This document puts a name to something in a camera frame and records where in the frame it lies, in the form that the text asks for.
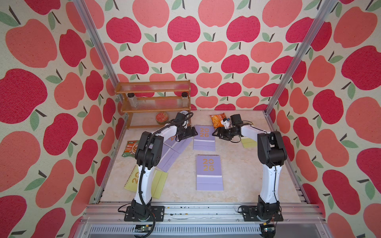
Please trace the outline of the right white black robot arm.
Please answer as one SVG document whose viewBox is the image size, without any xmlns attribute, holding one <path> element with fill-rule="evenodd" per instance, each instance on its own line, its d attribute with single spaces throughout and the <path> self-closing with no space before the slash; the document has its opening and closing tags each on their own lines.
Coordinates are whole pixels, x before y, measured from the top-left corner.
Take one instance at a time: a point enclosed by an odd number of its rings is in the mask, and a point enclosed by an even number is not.
<svg viewBox="0 0 381 238">
<path fill-rule="evenodd" d="M 278 188 L 282 166 L 288 155 L 280 132 L 258 129 L 252 122 L 242 120 L 239 114 L 232 115 L 229 120 L 224 119 L 222 124 L 212 135 L 230 142 L 235 136 L 256 141 L 258 159 L 263 165 L 263 184 L 257 205 L 241 205 L 237 212 L 246 222 L 283 221 Z"/>
</svg>

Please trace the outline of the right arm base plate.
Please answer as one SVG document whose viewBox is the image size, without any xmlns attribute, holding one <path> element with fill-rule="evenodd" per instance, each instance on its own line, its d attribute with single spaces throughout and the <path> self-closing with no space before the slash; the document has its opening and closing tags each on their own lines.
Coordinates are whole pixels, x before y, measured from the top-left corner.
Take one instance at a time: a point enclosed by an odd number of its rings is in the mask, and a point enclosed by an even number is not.
<svg viewBox="0 0 381 238">
<path fill-rule="evenodd" d="M 271 206 L 241 205 L 238 208 L 245 222 L 282 222 L 284 221 L 280 207 L 277 204 Z"/>
</svg>

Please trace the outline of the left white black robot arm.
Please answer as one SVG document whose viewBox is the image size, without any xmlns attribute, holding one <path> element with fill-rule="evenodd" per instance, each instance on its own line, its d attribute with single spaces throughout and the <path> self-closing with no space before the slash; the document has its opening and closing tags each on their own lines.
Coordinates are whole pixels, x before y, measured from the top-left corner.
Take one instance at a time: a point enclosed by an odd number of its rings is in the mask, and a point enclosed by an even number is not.
<svg viewBox="0 0 381 238">
<path fill-rule="evenodd" d="M 151 188 L 154 170 L 162 157 L 164 142 L 173 136 L 178 141 L 182 141 L 183 139 L 198 135 L 195 127 L 188 126 L 188 121 L 192 116 L 193 112 L 186 114 L 177 113 L 174 119 L 170 120 L 157 131 L 145 131 L 142 133 L 135 154 L 139 169 L 139 179 L 138 189 L 131 203 L 130 213 L 134 218 L 140 221 L 146 221 L 149 218 L 154 219 L 154 214 L 151 210 Z"/>
</svg>

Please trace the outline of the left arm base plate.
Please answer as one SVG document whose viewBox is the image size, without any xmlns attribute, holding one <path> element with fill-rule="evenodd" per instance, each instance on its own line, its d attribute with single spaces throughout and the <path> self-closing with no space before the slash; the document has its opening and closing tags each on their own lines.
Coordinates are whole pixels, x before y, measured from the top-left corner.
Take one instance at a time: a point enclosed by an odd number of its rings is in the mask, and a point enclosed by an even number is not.
<svg viewBox="0 0 381 238">
<path fill-rule="evenodd" d="M 128 206 L 124 221 L 125 222 L 162 222 L 164 219 L 164 206 L 151 206 L 149 207 L 153 216 L 147 211 L 144 206 L 138 204 L 137 206 Z"/>
</svg>

